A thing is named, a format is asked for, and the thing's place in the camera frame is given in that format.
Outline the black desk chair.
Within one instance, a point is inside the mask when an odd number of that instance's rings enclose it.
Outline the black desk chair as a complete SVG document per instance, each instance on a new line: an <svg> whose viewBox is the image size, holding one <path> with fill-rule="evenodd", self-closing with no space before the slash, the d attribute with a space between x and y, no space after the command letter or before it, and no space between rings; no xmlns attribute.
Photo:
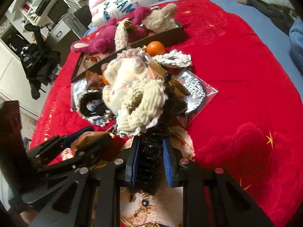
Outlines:
<svg viewBox="0 0 303 227"><path fill-rule="evenodd" d="M22 47L20 61L30 84L31 96L38 100L41 85L47 86L52 82L51 75L61 62L61 53L51 50L44 41L41 27L29 23L25 29L34 34L36 42Z"/></svg>

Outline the black shallow tray box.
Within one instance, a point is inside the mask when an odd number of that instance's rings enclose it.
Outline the black shallow tray box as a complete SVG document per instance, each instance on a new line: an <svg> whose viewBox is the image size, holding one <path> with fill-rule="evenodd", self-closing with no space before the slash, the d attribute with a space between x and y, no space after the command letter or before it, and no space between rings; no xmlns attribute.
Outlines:
<svg viewBox="0 0 303 227"><path fill-rule="evenodd" d="M77 64L74 68L74 71L71 76L71 83L77 82L85 77L85 72L90 71L97 74L102 74L101 66L102 64L109 63L111 60L117 57L118 53L121 53L123 50L129 48L137 48L142 46L147 46L149 43L153 41L161 42L165 47L178 44L186 39L185 32L183 30L182 25L175 20L176 27L174 29L170 29L164 31L162 33L153 33L149 32L147 37L142 38L136 42L128 44L126 47L122 48L118 51L110 50L105 53L81 53ZM85 69L84 67L84 56L92 56L97 57L99 60L96 63L89 63L90 67Z"/></svg>

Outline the black computer tower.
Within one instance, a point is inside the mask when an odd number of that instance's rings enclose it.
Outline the black computer tower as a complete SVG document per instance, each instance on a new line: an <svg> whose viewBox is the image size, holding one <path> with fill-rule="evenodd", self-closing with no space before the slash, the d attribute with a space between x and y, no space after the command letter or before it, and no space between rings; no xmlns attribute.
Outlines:
<svg viewBox="0 0 303 227"><path fill-rule="evenodd" d="M80 21L80 23L85 27L88 28L88 26L91 23L91 12L89 10L89 7L87 5L84 5L80 9L78 9L75 13L74 16Z"/></svg>

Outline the red embroidered blanket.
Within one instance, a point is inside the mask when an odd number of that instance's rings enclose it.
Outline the red embroidered blanket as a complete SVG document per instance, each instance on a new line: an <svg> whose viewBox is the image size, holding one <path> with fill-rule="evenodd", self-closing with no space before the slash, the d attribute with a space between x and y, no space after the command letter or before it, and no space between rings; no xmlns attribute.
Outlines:
<svg viewBox="0 0 303 227"><path fill-rule="evenodd" d="M281 64L239 16L209 0L179 0L176 19L195 74L217 90L190 123L195 161L223 168L276 226L302 202L302 101Z"/></svg>

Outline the clear packet with round badge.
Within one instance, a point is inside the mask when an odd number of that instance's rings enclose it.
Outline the clear packet with round badge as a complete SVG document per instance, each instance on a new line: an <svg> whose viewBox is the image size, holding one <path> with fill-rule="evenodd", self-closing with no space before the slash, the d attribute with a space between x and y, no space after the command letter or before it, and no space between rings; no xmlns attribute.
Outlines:
<svg viewBox="0 0 303 227"><path fill-rule="evenodd" d="M177 80L190 93L185 99L187 110L181 116L177 116L178 121L186 127L200 114L218 91L187 69L183 69L177 75Z"/></svg>

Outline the white desk with drawer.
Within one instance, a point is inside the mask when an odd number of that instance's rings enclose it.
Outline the white desk with drawer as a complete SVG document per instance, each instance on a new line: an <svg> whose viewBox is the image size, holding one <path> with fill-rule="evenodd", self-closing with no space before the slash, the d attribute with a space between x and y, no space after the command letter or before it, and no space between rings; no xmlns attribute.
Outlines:
<svg viewBox="0 0 303 227"><path fill-rule="evenodd" d="M46 43L53 47L69 32L72 32L78 39L81 39L86 32L81 22L73 14L67 14L60 19L47 36Z"/></svg>

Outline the orange mandarin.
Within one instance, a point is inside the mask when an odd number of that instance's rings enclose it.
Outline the orange mandarin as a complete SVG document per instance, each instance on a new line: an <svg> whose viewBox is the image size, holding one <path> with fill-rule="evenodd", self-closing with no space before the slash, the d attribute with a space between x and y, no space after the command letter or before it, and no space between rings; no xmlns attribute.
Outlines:
<svg viewBox="0 0 303 227"><path fill-rule="evenodd" d="M146 52L150 56L163 55L165 54L165 46L159 41L150 42L146 46Z"/></svg>
<svg viewBox="0 0 303 227"><path fill-rule="evenodd" d="M110 83L109 83L108 80L106 79L104 73L102 74L102 80L103 80L103 84L104 84L105 86L110 86Z"/></svg>

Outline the tan triangular snack packet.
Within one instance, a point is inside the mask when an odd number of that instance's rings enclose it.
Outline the tan triangular snack packet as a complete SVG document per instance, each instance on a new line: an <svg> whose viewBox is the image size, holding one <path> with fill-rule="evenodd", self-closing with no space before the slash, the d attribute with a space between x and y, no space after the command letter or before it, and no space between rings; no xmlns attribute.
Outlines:
<svg viewBox="0 0 303 227"><path fill-rule="evenodd" d="M87 80L87 90L101 90L103 87L103 77L97 73L91 71L85 72L85 78Z"/></svg>

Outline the black lace-trimmed scrunchie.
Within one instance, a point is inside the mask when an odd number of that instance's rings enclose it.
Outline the black lace-trimmed scrunchie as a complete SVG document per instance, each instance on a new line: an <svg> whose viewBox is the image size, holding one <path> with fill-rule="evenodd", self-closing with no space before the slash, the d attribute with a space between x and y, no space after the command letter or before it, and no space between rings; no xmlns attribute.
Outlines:
<svg viewBox="0 0 303 227"><path fill-rule="evenodd" d="M108 109L102 97L102 91L86 90L76 104L76 112L83 119L99 127L106 126L113 116L113 112Z"/></svg>

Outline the cream knitted scrunchie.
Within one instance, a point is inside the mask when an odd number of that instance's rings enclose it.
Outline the cream knitted scrunchie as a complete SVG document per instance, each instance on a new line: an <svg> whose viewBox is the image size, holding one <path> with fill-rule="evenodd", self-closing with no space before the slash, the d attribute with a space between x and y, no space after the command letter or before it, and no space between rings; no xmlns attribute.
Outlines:
<svg viewBox="0 0 303 227"><path fill-rule="evenodd" d="M164 81L145 78L132 83L116 119L120 137L133 137L158 124L167 100Z"/></svg>

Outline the white lace scrunchie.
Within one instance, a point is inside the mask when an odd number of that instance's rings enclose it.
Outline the white lace scrunchie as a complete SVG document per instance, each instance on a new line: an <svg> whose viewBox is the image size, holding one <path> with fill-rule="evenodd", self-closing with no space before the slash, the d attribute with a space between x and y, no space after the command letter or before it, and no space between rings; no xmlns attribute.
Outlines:
<svg viewBox="0 0 303 227"><path fill-rule="evenodd" d="M157 61L160 65L172 69L182 69L192 66L191 55L183 54L176 49L163 55L155 55L152 59Z"/></svg>

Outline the magenta plush bunny headband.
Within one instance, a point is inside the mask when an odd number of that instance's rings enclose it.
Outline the magenta plush bunny headband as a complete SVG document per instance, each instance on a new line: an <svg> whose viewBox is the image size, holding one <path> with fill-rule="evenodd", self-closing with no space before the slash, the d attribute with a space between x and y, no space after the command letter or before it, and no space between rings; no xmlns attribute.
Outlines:
<svg viewBox="0 0 303 227"><path fill-rule="evenodd" d="M76 53L104 53L108 50L120 50L129 43L147 37L147 34L162 33L177 27L174 16L178 6L169 3L160 9L138 6L132 19L117 21L111 18L105 28L96 33L94 38L87 42L76 41L70 49Z"/></svg>

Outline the blue fleece blanket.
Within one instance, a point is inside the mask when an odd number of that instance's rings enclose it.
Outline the blue fleece blanket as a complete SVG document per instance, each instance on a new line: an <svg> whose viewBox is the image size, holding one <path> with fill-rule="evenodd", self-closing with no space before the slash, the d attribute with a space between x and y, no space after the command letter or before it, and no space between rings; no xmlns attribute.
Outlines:
<svg viewBox="0 0 303 227"><path fill-rule="evenodd" d="M289 31L290 56L299 70L303 72L303 23L300 17L297 17Z"/></svg>

